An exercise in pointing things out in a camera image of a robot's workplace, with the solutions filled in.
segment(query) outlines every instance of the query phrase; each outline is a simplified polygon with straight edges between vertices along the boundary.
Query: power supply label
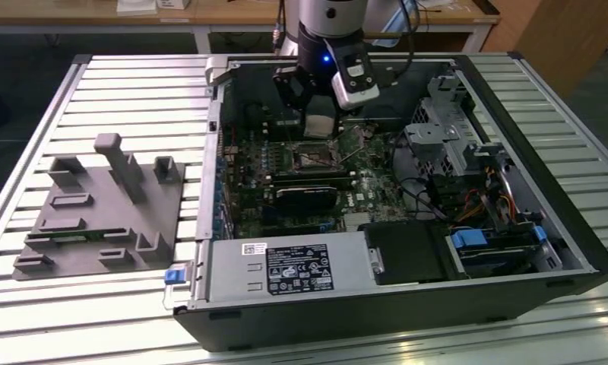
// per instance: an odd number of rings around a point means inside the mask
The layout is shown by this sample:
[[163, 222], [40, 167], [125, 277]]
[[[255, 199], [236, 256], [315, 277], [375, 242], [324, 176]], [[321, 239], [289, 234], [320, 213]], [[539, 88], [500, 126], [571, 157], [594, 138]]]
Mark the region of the power supply label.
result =
[[327, 245], [267, 248], [265, 272], [272, 295], [333, 290]]

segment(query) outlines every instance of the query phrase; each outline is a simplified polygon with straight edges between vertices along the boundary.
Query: green circuit board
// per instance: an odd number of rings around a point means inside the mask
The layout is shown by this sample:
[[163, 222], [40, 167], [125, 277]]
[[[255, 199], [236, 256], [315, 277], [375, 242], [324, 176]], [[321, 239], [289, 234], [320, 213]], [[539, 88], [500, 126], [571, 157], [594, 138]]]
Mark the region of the green circuit board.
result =
[[[364, 123], [344, 127], [332, 140], [269, 141], [252, 133], [225, 149], [236, 238], [344, 232], [360, 223], [411, 217], [387, 167], [387, 136]], [[319, 170], [343, 177], [320, 178]], [[273, 181], [277, 177], [289, 187], [335, 186], [335, 206], [313, 214], [280, 214], [275, 196], [288, 186]]]

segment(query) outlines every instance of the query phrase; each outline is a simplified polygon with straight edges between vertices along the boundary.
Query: metal slotted table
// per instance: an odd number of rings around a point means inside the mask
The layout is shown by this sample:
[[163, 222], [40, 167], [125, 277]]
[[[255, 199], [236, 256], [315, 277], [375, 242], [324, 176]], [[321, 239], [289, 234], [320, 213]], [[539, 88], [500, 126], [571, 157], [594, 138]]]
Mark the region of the metal slotted table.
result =
[[[188, 165], [175, 261], [195, 257], [209, 95], [207, 56], [78, 57], [0, 195], [0, 363], [608, 363], [608, 283], [513, 321], [208, 353], [171, 317], [188, 287], [165, 294], [164, 271], [13, 281], [14, 257], [52, 180], [53, 156], [92, 150], [117, 132], [139, 163], [172, 155]], [[522, 60], [472, 55], [520, 130], [608, 248], [608, 151]], [[479, 114], [484, 131], [495, 132]]]

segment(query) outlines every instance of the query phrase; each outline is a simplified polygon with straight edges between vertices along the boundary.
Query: black cable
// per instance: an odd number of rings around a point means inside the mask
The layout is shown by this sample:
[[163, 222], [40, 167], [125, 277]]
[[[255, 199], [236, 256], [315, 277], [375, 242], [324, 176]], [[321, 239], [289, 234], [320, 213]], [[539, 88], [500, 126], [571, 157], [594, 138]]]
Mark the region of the black cable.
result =
[[395, 146], [393, 146], [393, 149], [392, 149], [392, 154], [391, 154], [391, 169], [392, 169], [392, 179], [395, 181], [395, 184], [401, 188], [403, 192], [405, 193], [405, 195], [408, 195], [411, 198], [413, 198], [419, 203], [421, 203], [423, 206], [427, 207], [427, 209], [429, 210], [431, 213], [435, 214], [435, 217], [437, 217], [437, 219], [440, 221], [444, 221], [444, 222], [448, 222], [448, 223], [452, 223], [448, 221], [447, 219], [447, 216], [441, 213], [441, 211], [439, 210], [437, 207], [432, 206], [428, 202], [425, 202], [425, 200], [423, 200], [417, 194], [415, 194], [413, 192], [411, 192], [408, 189], [405, 189], [405, 187], [401, 185], [401, 182], [403, 180], [399, 180], [399, 178], [396, 177], [396, 172], [395, 172], [395, 154], [396, 154], [396, 145], [399, 143], [399, 140], [401, 139], [401, 137], [404, 136], [404, 131], [401, 131], [399, 133], [399, 136], [396, 137], [395, 139]]
[[275, 30], [272, 31], [272, 51], [276, 52], [277, 49], [283, 46], [283, 39], [284, 39], [284, 32], [285, 26], [283, 27], [284, 30], [280, 29], [280, 25], [285, 24], [285, 3], [284, 0], [280, 0], [280, 7], [276, 11], [276, 20], [275, 20]]
[[424, 8], [423, 12], [424, 12], [424, 15], [425, 15], [425, 33], [429, 33], [429, 21], [428, 21], [428, 13], [441, 13], [441, 10], [428, 10], [428, 8], [417, 3], [417, 5]]
[[408, 29], [408, 59], [405, 60], [405, 66], [397, 70], [395, 73], [395, 78], [399, 79], [399, 77], [408, 71], [409, 66], [412, 64], [412, 58], [415, 57], [415, 42], [413, 42], [413, 34], [416, 30], [419, 29], [419, 23], [420, 23], [420, 12], [419, 12], [419, 6], [416, 6], [416, 0], [412, 0], [412, 10], [415, 10], [415, 26], [412, 26], [409, 22], [409, 13], [408, 13], [408, 8], [405, 7], [405, 2], [404, 0], [399, 0], [399, 6], [401, 8], [403, 16], [405, 17], [405, 28]]

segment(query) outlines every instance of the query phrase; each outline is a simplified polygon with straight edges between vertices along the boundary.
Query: blue tab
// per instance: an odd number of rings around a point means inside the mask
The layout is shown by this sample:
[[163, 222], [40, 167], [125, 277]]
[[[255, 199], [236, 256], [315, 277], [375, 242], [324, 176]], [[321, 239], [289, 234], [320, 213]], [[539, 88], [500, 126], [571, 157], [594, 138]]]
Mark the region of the blue tab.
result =
[[456, 249], [463, 247], [485, 246], [487, 238], [481, 230], [459, 230], [451, 236]]
[[536, 238], [539, 239], [539, 242], [547, 241], [547, 233], [543, 227], [535, 226], [535, 235]]
[[187, 283], [187, 269], [169, 269], [164, 273], [164, 284], [175, 285]]

